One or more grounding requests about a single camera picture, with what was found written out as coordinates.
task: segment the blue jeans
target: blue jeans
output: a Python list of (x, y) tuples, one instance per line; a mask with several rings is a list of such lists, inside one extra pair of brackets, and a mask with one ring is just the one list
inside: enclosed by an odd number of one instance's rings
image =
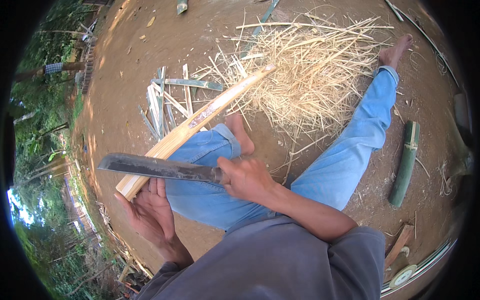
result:
[[(345, 208), (368, 166), (370, 154), (385, 142), (390, 109), (395, 103), (398, 84), (395, 70), (382, 66), (373, 75), (348, 126), (292, 183), (293, 192), (338, 210)], [(219, 124), (194, 135), (169, 160), (216, 167), (220, 156), (232, 159), (239, 155), (237, 139), (224, 124)], [(219, 184), (166, 180), (166, 190), (174, 211), (223, 230), (246, 220), (276, 214), (262, 205), (231, 197)]]

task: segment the gray shirt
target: gray shirt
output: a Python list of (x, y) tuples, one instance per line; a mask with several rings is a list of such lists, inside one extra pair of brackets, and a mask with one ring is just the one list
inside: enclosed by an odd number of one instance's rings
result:
[(378, 299), (384, 245), (370, 227), (328, 244), (278, 216), (230, 229), (183, 270), (164, 263), (137, 300)]

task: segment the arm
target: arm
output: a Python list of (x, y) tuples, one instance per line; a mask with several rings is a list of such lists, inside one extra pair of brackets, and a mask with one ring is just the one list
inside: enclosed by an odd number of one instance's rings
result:
[(258, 159), (242, 160), (235, 164), (220, 157), (217, 162), (230, 178), (230, 184), (224, 185), (230, 195), (285, 214), (323, 241), (331, 243), (358, 226), (344, 213), (295, 194), (276, 183), (265, 163)]
[(193, 264), (192, 256), (175, 232), (165, 180), (151, 178), (131, 202), (119, 192), (115, 192), (115, 197), (127, 212), (131, 226), (156, 246), (166, 262), (176, 263), (180, 270)]

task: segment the forearm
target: forearm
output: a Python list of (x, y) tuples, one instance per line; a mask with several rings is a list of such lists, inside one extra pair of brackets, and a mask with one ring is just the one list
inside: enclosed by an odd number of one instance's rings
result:
[(357, 227), (357, 223), (341, 211), (302, 197), (277, 184), (260, 202), (299, 222), (317, 238), (332, 242)]
[(192, 256), (176, 234), (167, 243), (157, 245), (157, 248), (166, 262), (176, 263), (180, 270), (193, 264)]

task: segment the checkered cloth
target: checkered cloth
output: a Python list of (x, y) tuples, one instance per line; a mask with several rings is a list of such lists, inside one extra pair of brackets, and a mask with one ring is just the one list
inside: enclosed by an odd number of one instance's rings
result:
[(52, 63), (45, 66), (45, 74), (61, 72), (63, 62)]

